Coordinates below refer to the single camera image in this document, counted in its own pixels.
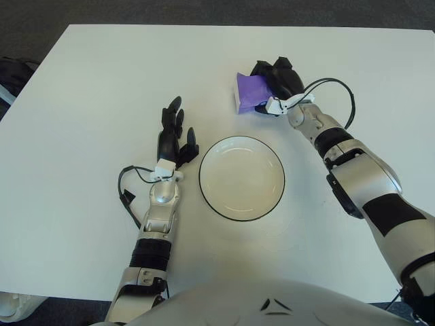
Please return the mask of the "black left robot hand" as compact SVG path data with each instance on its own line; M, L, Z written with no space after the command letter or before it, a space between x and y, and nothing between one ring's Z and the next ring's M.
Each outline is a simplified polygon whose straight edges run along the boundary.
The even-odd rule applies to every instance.
M162 109L162 131L158 136L157 159L165 159L180 168L191 162L199 154L199 145L193 127L188 129L187 141L183 147L179 146L179 139L183 132L184 110L181 109L182 99L175 97L167 108Z

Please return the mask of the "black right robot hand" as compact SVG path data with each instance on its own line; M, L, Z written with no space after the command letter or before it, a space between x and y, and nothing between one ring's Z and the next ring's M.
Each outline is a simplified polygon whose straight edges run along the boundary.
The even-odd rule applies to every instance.
M273 65L258 60L249 76L260 77L271 94L254 107L257 113L275 116L286 114L297 100L293 100L291 105L285 102L305 92L301 78L286 57L280 56Z

